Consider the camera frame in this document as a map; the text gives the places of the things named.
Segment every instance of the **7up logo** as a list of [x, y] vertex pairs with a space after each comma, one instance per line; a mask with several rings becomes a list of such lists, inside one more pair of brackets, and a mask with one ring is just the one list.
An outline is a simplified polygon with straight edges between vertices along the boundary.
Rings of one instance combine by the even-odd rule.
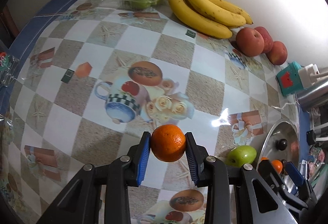
[[4, 71], [8, 67], [8, 56], [5, 52], [0, 53], [0, 71]]

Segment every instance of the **small orange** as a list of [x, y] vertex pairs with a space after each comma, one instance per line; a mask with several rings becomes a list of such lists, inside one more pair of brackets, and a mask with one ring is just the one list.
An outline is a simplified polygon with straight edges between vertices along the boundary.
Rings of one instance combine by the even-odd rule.
[[282, 162], [280, 160], [273, 160], [271, 163], [278, 174], [280, 174], [282, 172]]
[[159, 160], [174, 162], [180, 159], [186, 150], [186, 137], [178, 126], [165, 124], [153, 131], [150, 148]]

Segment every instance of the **banana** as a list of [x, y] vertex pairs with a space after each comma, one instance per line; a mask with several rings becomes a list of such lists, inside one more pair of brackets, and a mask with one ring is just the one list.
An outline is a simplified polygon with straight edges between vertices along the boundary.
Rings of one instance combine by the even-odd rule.
[[246, 19], [247, 24], [253, 24], [253, 21], [252, 21], [250, 15], [243, 9], [239, 8], [238, 6], [236, 6], [230, 2], [227, 2], [225, 0], [209, 0], [209, 1], [214, 3], [216, 6], [221, 7], [222, 9], [225, 9], [225, 10], [230, 11], [235, 14], [242, 15]]
[[186, 4], [185, 0], [168, 0], [176, 17], [186, 25], [206, 35], [217, 38], [230, 38], [232, 32], [224, 25], [211, 21], [198, 14]]
[[188, 2], [204, 17], [223, 25], [233, 27], [242, 26], [246, 23], [243, 16], [222, 9], [209, 0], [188, 0]]

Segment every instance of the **metal screw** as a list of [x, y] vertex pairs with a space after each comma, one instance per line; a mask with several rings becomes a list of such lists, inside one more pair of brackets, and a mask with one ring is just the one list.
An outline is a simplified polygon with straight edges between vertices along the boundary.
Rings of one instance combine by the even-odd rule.
[[215, 156], [209, 155], [208, 157], [206, 157], [206, 160], [208, 162], [215, 162], [216, 158], [215, 158]]
[[83, 166], [83, 169], [85, 171], [90, 171], [90, 170], [92, 170], [92, 168], [93, 168], [93, 166], [91, 164], [86, 164], [86, 165]]
[[253, 169], [253, 166], [251, 164], [246, 163], [246, 164], [244, 164], [243, 168], [245, 170], [252, 170]]
[[130, 157], [128, 155], [123, 155], [120, 157], [120, 160], [122, 162], [128, 162], [130, 160]]

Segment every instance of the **plastic bottle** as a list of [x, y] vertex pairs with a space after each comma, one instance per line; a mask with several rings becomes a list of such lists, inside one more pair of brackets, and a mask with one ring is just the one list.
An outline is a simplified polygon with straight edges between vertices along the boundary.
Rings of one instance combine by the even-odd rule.
[[0, 87], [7, 87], [17, 78], [19, 60], [6, 52], [0, 53]]

